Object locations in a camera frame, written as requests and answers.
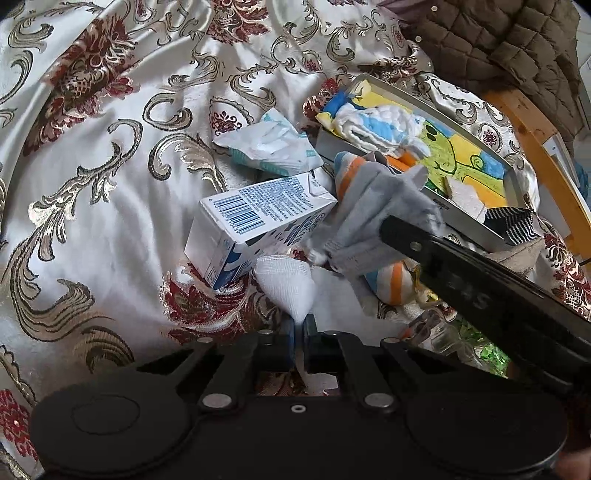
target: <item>barcode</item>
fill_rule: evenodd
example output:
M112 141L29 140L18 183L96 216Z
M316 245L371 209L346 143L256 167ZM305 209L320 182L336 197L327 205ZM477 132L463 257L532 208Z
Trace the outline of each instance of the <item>barcode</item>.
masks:
M213 202L213 206L217 208L236 233L247 233L265 224L239 194L227 199L216 200Z

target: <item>wooden chair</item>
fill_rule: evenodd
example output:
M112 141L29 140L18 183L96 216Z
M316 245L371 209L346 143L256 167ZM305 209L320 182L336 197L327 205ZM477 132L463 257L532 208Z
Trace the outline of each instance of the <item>wooden chair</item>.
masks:
M570 234L564 239L568 248L583 260L591 258L591 212L573 179L565 174L564 165L558 163L544 148L551 139L556 139L563 154L568 155L562 137L554 125L520 91L506 90L485 95L492 105L509 117L515 136L538 177L566 221Z

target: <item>crumpled paper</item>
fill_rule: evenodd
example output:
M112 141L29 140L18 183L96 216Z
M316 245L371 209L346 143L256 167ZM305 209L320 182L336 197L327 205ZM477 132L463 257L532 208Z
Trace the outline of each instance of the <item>crumpled paper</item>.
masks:
M227 147L240 165L291 177L324 163L305 133L272 108L261 121L239 130L222 133L214 142Z

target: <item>gray sock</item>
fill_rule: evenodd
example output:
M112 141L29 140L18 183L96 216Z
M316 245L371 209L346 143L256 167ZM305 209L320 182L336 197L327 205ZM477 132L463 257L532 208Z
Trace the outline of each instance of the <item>gray sock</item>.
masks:
M376 162L361 165L337 207L330 231L323 232L330 265L342 274L357 276L405 258L379 238L379 228L389 215L439 235L443 227L439 208L417 187L426 178L423 166L397 175Z

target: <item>white milk carton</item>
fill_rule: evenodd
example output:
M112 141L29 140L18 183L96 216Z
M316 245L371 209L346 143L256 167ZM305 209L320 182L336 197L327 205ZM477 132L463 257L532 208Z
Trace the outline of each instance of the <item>white milk carton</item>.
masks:
M336 201L310 173L204 198L185 253L217 290L246 274L261 255L285 252L302 240Z

